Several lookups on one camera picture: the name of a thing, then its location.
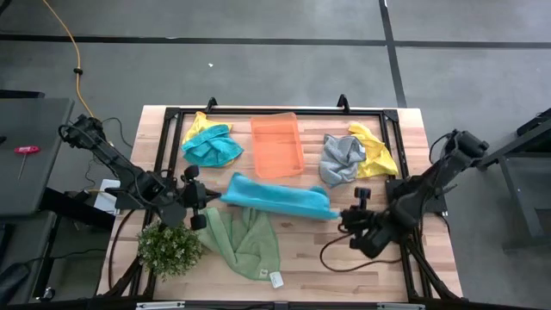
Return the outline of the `yellow microfiber towel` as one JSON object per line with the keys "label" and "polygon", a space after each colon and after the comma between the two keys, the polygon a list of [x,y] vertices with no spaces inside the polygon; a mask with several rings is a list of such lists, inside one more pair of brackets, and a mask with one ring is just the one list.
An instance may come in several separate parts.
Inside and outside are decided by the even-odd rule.
{"label": "yellow microfiber towel", "polygon": [[188,132],[184,135],[182,146],[185,142],[195,137],[198,133],[201,131],[212,127],[216,125],[227,125],[230,128],[230,132],[232,130],[232,124],[231,123],[225,123],[225,122],[217,122],[217,121],[210,121],[207,119],[207,116],[202,112],[197,112],[195,114],[195,119],[192,122],[192,125],[190,126]]}
{"label": "yellow microfiber towel", "polygon": [[358,164],[357,178],[377,177],[381,175],[397,176],[398,167],[386,145],[376,138],[363,124],[352,122],[349,132],[357,138],[366,153],[366,159]]}

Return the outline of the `white flat box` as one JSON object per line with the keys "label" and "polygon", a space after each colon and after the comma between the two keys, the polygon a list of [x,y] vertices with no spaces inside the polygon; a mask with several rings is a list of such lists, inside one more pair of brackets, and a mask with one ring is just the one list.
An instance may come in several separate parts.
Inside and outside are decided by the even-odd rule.
{"label": "white flat box", "polygon": [[115,179],[103,179],[99,190],[96,192],[94,207],[108,214],[118,215],[120,210],[115,207],[116,197],[107,193],[107,188],[118,188],[121,182]]}

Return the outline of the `teal microfiber towel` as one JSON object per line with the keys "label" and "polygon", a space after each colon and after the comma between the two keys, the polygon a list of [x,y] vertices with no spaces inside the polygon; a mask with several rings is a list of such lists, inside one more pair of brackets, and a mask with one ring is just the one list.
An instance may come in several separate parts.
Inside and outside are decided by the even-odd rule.
{"label": "teal microfiber towel", "polygon": [[230,137],[227,125],[209,127],[182,146],[183,157],[201,167],[223,167],[238,158],[244,149]]}

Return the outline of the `grey side table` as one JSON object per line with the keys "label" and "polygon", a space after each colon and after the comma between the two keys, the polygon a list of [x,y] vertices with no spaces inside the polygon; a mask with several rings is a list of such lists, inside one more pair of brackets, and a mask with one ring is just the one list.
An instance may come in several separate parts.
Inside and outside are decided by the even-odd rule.
{"label": "grey side table", "polygon": [[71,99],[0,99],[0,217],[35,213],[68,122]]}

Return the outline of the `grey metal stand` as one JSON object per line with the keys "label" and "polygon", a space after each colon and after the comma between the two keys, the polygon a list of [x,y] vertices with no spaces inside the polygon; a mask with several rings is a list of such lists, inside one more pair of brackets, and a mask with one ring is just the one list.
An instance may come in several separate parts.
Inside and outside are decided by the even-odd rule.
{"label": "grey metal stand", "polygon": [[551,245],[551,228],[541,217],[551,217],[551,108],[517,129],[517,137],[485,157],[481,171],[498,164],[512,200],[522,213],[528,236],[503,244],[504,251]]}

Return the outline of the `black aluminium frame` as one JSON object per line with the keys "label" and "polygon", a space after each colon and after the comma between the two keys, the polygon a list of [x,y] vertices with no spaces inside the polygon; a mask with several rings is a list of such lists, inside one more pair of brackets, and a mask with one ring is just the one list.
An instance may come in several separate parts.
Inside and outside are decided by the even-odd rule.
{"label": "black aluminium frame", "polygon": [[[168,118],[167,140],[161,147],[161,170],[168,169],[172,147],[177,148],[177,177],[183,174],[188,163],[182,158],[180,142],[189,130],[195,112],[203,106],[145,105],[139,118],[130,160],[150,170],[157,163],[158,147]],[[305,168],[292,177],[258,178],[252,155],[252,116],[293,112],[297,116]],[[330,193],[333,210],[357,204],[354,188],[372,189],[368,206],[383,210],[387,206],[385,185],[387,178],[371,177],[348,185],[328,189],[318,173],[319,154],[325,133],[343,136],[350,123],[368,127],[381,141],[381,120],[386,120],[387,147],[399,166],[399,155],[405,159],[408,172],[421,174],[429,168],[429,145],[421,111],[418,108],[351,108],[344,113],[340,107],[284,107],[284,106],[214,106],[207,119],[232,123],[231,136],[245,149],[245,153],[229,168],[200,168],[199,179],[209,189],[225,191],[232,174],[237,171],[259,183],[274,183],[289,187],[310,189],[323,186]],[[326,269],[319,261],[319,252],[332,239],[341,236],[337,230],[339,220],[322,221],[272,214],[271,225],[278,238],[281,256],[283,286],[273,288],[269,281],[253,281],[232,271],[221,255],[207,251],[199,263],[185,276],[166,281],[151,277],[152,298],[155,301],[298,301],[298,302],[370,302],[407,300],[406,282],[402,263],[375,263],[356,271],[337,273]],[[122,227],[115,243],[112,263],[112,282],[118,281],[136,258],[137,233],[145,221],[145,211],[135,211]],[[455,264],[452,245],[445,222],[434,214],[424,218],[421,238],[426,259],[455,295],[462,297],[461,284]],[[348,247],[348,239],[329,246],[324,260],[332,268],[352,268],[368,261],[360,251]]]}

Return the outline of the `red-handled hex key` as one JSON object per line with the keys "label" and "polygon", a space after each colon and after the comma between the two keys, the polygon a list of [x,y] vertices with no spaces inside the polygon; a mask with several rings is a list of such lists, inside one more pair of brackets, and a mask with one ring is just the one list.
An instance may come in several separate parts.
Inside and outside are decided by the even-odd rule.
{"label": "red-handled hex key", "polygon": [[23,156],[22,158],[22,164],[19,170],[18,179],[21,179],[22,173],[24,171],[24,167],[27,161],[27,157],[30,154],[34,154],[40,152],[40,148],[38,146],[18,146],[14,149],[14,153],[20,154]]}

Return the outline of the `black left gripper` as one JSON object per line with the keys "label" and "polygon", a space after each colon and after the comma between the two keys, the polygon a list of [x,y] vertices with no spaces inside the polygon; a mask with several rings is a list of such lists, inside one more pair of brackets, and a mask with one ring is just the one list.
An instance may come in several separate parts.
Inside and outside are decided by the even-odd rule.
{"label": "black left gripper", "polygon": [[197,165],[191,165],[185,169],[181,176],[184,182],[183,201],[186,208],[191,208],[193,216],[190,219],[191,229],[194,231],[206,227],[206,219],[200,210],[206,207],[207,202],[218,200],[221,197],[220,192],[209,191],[206,193],[206,187],[203,183],[196,180],[200,171]]}

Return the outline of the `black metal beam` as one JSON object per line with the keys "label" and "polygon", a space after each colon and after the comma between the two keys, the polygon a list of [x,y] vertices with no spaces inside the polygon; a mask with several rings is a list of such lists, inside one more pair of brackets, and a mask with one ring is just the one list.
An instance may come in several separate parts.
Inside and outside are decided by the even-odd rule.
{"label": "black metal beam", "polygon": [[50,188],[44,190],[40,210],[51,211],[62,217],[109,231],[115,223],[112,214]]}

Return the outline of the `light blue microfiber towel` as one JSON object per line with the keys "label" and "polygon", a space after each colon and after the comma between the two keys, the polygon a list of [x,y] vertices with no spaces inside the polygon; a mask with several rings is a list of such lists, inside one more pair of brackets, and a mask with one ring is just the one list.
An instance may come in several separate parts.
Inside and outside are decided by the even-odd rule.
{"label": "light blue microfiber towel", "polygon": [[330,197],[319,186],[299,189],[257,183],[237,172],[232,175],[220,200],[240,207],[314,220],[336,220],[339,217],[338,212],[331,210]]}

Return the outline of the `silver metal bracket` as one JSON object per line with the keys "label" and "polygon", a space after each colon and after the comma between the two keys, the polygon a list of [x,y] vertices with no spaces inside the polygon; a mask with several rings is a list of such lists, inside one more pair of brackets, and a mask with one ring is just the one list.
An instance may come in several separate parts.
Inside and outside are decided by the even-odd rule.
{"label": "silver metal bracket", "polygon": [[376,306],[376,310],[426,310],[425,305],[411,303],[381,302]]}
{"label": "silver metal bracket", "polygon": [[137,303],[135,310],[181,310],[185,306],[185,301],[149,301]]}

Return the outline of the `green microfiber towel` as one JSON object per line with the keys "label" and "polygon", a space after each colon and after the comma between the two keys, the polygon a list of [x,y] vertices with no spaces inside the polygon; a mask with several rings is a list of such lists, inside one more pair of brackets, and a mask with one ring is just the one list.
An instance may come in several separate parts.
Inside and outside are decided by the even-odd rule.
{"label": "green microfiber towel", "polygon": [[254,281],[270,282],[281,274],[278,238],[269,215],[254,208],[236,213],[207,208],[201,243],[219,254],[235,273]]}

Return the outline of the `artificial green plant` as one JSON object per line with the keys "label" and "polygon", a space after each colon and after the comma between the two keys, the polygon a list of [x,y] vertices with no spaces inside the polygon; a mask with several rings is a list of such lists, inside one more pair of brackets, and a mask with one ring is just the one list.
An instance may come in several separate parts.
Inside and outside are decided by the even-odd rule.
{"label": "artificial green plant", "polygon": [[162,281],[185,276],[203,256],[198,234],[183,222],[166,226],[160,220],[153,221],[137,239],[139,261]]}

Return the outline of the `grey microfiber towel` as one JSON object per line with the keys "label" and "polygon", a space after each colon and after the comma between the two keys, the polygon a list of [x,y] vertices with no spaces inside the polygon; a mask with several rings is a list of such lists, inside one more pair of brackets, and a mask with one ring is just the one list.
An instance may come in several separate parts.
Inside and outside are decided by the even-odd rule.
{"label": "grey microfiber towel", "polygon": [[331,188],[351,183],[356,179],[359,164],[366,158],[365,147],[357,137],[337,138],[327,133],[319,161],[320,178]]}

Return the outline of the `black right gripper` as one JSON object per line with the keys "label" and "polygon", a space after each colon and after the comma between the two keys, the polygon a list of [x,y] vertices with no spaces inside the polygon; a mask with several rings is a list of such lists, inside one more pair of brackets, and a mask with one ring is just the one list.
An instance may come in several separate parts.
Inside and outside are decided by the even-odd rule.
{"label": "black right gripper", "polygon": [[376,258],[393,239],[391,225],[388,223],[393,209],[391,202],[383,211],[368,209],[371,189],[356,187],[354,197],[356,205],[338,211],[338,219],[347,233],[353,235],[350,241],[352,249],[360,250],[366,257]]}

